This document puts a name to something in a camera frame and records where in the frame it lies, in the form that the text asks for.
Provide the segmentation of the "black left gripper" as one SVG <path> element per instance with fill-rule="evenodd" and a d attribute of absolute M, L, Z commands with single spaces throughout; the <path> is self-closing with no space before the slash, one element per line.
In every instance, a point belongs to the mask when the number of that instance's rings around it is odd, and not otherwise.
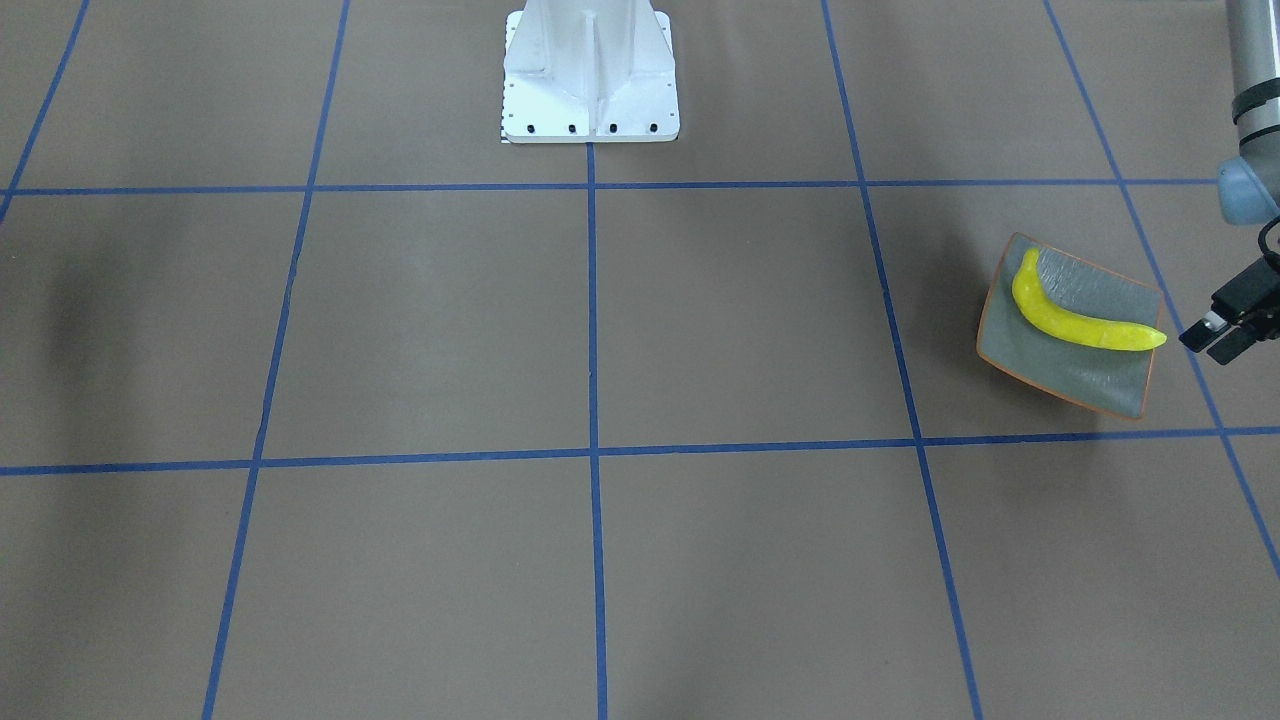
<path fill-rule="evenodd" d="M 1262 256 L 1213 292 L 1211 311 L 1188 325 L 1179 342 L 1228 365 L 1260 341 L 1277 338 L 1277 261 Z"/>

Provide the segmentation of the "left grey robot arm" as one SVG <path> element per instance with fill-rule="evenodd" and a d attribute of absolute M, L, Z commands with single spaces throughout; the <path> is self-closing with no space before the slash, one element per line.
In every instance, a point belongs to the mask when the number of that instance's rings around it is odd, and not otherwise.
<path fill-rule="evenodd" d="M 1228 1 L 1225 9 L 1238 145 L 1219 167 L 1219 206 L 1228 224 L 1257 229 L 1258 256 L 1212 293 L 1210 310 L 1179 337 L 1219 365 L 1276 340 L 1279 305 L 1279 5 Z"/>

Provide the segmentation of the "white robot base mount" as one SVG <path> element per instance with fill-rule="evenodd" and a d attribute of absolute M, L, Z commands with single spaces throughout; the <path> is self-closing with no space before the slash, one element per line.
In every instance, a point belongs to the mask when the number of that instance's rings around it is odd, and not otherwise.
<path fill-rule="evenodd" d="M 672 22 L 649 1 L 527 1 L 504 22 L 500 141 L 680 137 Z"/>

